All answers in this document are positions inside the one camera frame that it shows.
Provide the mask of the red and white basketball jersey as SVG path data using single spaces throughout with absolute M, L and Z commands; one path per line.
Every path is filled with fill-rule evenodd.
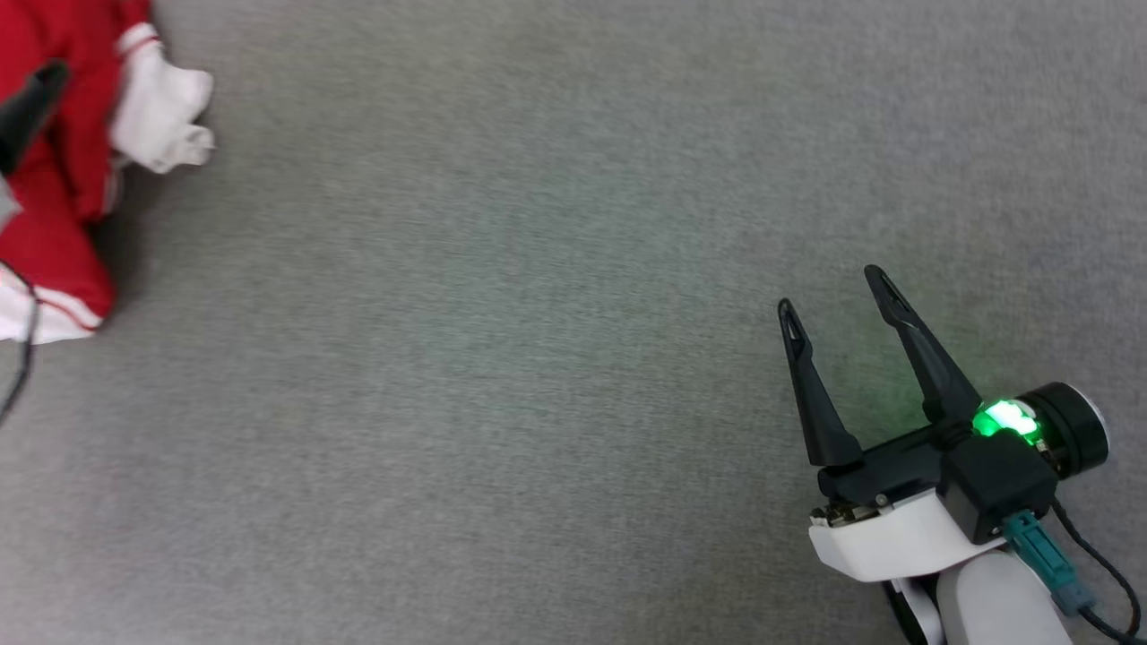
M 169 62 L 154 0 L 0 0 L 0 102 L 48 60 L 63 98 L 6 179 L 22 212 L 0 231 L 0 341 L 87 339 L 116 290 L 91 240 L 114 212 L 120 174 L 203 165 L 200 124 L 214 80 Z

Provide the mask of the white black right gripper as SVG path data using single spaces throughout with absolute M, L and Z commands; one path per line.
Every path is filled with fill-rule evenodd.
M 884 269 L 869 264 L 864 275 L 882 319 L 900 339 L 927 420 L 972 421 L 982 404 L 974 384 Z M 814 343 L 798 311 L 783 298 L 777 312 L 807 463 L 824 467 L 816 484 L 827 502 L 812 511 L 807 530 L 821 564 L 859 582 L 884 582 L 936 574 L 1002 546 L 1000 535 L 972 543 L 945 510 L 936 494 L 941 452 L 931 426 L 863 452 L 816 368 Z

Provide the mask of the grey fabric sofa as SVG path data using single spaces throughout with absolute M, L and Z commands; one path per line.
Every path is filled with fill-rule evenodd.
M 1147 603 L 1147 0 L 155 0 L 204 168 L 0 427 L 0 645 L 902 645 L 807 542 L 785 297 L 864 445 L 877 264 Z

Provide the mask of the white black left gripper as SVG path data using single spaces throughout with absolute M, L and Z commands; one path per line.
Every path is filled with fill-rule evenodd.
M 0 104 L 0 231 L 22 212 L 6 178 L 19 168 L 29 147 L 56 110 L 69 76 L 65 61 L 48 60 Z

